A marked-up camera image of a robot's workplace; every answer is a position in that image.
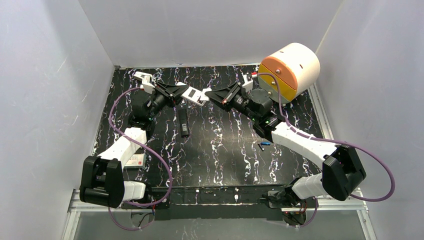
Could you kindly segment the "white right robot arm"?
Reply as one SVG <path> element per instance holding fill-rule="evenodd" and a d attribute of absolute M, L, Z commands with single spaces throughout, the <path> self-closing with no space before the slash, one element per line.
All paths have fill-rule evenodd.
<path fill-rule="evenodd" d="M 261 138 L 287 147 L 320 167 L 321 173 L 301 177 L 271 197 L 286 204 L 318 196 L 331 196 L 344 201 L 366 178 L 366 171 L 357 151 L 346 144 L 316 141 L 314 136 L 287 125 L 287 120 L 272 111 L 273 100 L 266 90 L 247 93 L 239 83 L 205 92 L 209 100 L 225 111 L 232 109 L 253 122 Z"/>

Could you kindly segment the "white remote control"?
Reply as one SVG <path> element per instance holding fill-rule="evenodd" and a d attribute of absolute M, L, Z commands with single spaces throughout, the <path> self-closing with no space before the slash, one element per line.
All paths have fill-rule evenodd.
<path fill-rule="evenodd" d="M 184 98 L 185 100 L 194 103 L 195 105 L 198 106 L 204 106 L 206 102 L 208 102 L 210 100 L 210 98 L 208 96 L 205 95 L 206 92 L 210 92 L 212 89 L 211 88 L 204 88 L 202 90 L 198 90 L 192 86 L 189 86 L 183 82 L 178 82 L 176 84 L 177 86 L 185 86 L 188 87 L 188 89 L 186 89 L 181 97 Z"/>

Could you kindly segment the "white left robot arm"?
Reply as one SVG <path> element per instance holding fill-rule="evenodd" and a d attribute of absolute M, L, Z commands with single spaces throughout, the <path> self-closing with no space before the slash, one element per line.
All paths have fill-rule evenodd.
<path fill-rule="evenodd" d="M 149 94 L 146 102 L 135 101 L 128 115 L 128 123 L 124 131 L 116 127 L 113 122 L 114 110 L 111 109 L 108 117 L 110 126 L 121 136 L 108 149 L 97 156 L 88 156 L 83 162 L 79 198 L 82 202 L 117 208 L 122 203 L 147 208 L 165 200 L 171 193 L 168 189 L 165 195 L 153 202 L 141 203 L 148 192 L 146 183 L 139 181 L 125 181 L 123 171 L 131 157 L 143 148 L 145 152 L 158 158 L 164 165 L 169 180 L 171 169 L 166 161 L 156 151 L 146 145 L 155 128 L 155 116 L 164 108 L 173 108 L 182 101 L 183 94 L 189 90 L 184 83 L 176 85 L 157 82 L 142 83 L 139 87 L 129 89 L 144 91 Z"/>

